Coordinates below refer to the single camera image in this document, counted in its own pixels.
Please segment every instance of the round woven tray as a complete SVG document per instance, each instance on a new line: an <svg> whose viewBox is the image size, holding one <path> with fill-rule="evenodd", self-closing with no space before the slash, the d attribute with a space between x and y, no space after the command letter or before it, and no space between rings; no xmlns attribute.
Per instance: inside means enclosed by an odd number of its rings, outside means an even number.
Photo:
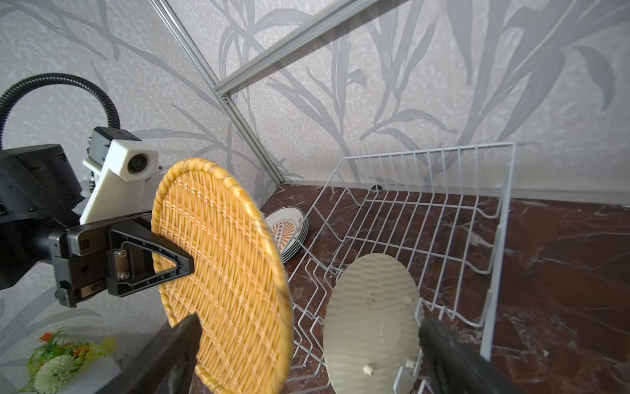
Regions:
<svg viewBox="0 0 630 394"><path fill-rule="evenodd" d="M180 161L160 183L151 229L195 259L194 274L159 290L171 326L199 315L195 371L203 383L215 394L279 393L292 357L289 285L249 195L211 161ZM153 259L156 272L174 266Z"/></svg>

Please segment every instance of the cable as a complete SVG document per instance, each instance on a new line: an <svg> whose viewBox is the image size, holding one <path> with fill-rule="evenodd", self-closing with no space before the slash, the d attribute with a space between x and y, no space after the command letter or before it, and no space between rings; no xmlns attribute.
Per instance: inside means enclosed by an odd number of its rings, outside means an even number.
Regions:
<svg viewBox="0 0 630 394"><path fill-rule="evenodd" d="M105 109L107 115L107 126L114 129L120 128L120 119L116 106L101 88L87 79L77 77L70 74L60 74L58 72L50 72L48 74L39 74L32 77L22 79L21 81L8 88L2 97L0 97L0 149L3 149L2 139L4 133L4 125L9 117L11 109L17 104L20 98L24 97L28 92L33 91L42 86L63 84L78 86L92 93L94 97Z"/></svg>

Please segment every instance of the metal rod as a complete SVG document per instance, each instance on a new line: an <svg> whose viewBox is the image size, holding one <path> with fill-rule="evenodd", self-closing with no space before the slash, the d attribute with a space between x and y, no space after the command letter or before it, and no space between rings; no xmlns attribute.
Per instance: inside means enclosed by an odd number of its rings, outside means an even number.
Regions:
<svg viewBox="0 0 630 394"><path fill-rule="evenodd" d="M296 50L326 33L333 27L355 16L378 0L337 0L310 20L300 25L277 43L265 49L238 70L215 86L218 95L224 95L241 83L252 78L272 64L281 61Z"/></svg>
<svg viewBox="0 0 630 394"><path fill-rule="evenodd" d="M512 160L508 164L507 181L503 186L503 200L501 206L501 219L499 220L499 228L497 231L501 231L499 240L495 243L495 264L492 271L492 280L490 283L490 289L492 290L492 297L490 298L490 304L486 310L486 322L483 326L483 338L481 339L481 349L479 353L486 360L490 361L490 355L492 353L492 338L495 334L495 319L496 319L496 304L499 298L499 286L501 282L501 268L503 268L503 249L505 248L505 233L507 232L508 215L510 214L510 197L512 195L512 179L514 173L514 163L516 162L516 145L512 145Z"/></svg>
<svg viewBox="0 0 630 394"><path fill-rule="evenodd" d="M232 121L239 135L247 142L247 145L249 145L254 152L254 155L258 158L261 165L269 173L276 185L283 184L284 177L280 173L280 170L275 166L270 155L238 110L236 104L229 96L217 93L215 87L219 83L219 78L217 78L208 65L208 62L205 61L205 58L201 52L199 52L195 42L190 38L186 29L184 29L184 26L175 15L170 4L168 4L167 0L149 0L149 2L151 2L151 5L153 5L153 8L168 30L173 34L175 40L184 51L184 54L188 57L188 60L193 64L204 83L210 88L210 91L219 103L221 109L223 109L225 115Z"/></svg>

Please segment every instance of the leaf pattern wallpaper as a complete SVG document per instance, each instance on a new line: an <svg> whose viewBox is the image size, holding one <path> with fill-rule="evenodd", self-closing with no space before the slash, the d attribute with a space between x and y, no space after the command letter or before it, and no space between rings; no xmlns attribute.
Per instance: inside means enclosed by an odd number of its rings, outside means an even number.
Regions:
<svg viewBox="0 0 630 394"><path fill-rule="evenodd" d="M330 1L169 3L224 78ZM623 0L379 1L231 94L297 183L349 155L515 141L515 188L628 193L629 21Z"/></svg>
<svg viewBox="0 0 630 394"><path fill-rule="evenodd" d="M0 51L2 91L41 72L82 76L111 96L124 129L159 149L160 164L193 156L216 161L259 204L275 188L148 1L0 1ZM81 161L99 125L105 114L89 93L49 86L15 106L4 145L62 144L87 189ZM160 179L147 186L148 208ZM166 322L156 287L125 298L101 293L70 310L55 299L54 285L52 267L38 264L0 291L0 394L26 384L24 366L46 331L68 327L95 340L116 335L120 357L137 355Z"/></svg>

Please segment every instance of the textured white plate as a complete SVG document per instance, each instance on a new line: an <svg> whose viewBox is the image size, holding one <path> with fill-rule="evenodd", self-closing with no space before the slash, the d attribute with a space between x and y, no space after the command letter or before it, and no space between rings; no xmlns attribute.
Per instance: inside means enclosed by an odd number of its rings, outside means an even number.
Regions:
<svg viewBox="0 0 630 394"><path fill-rule="evenodd" d="M389 255L372 253L350 264L324 318L326 369L337 394L392 392L398 369L416 361L420 350L419 297L409 272ZM403 378L399 394L413 383Z"/></svg>
<svg viewBox="0 0 630 394"><path fill-rule="evenodd" d="M291 237L293 237L303 220L304 213L298 207L280 208L265 218L280 253L288 250L295 243L295 240L292 240Z"/></svg>

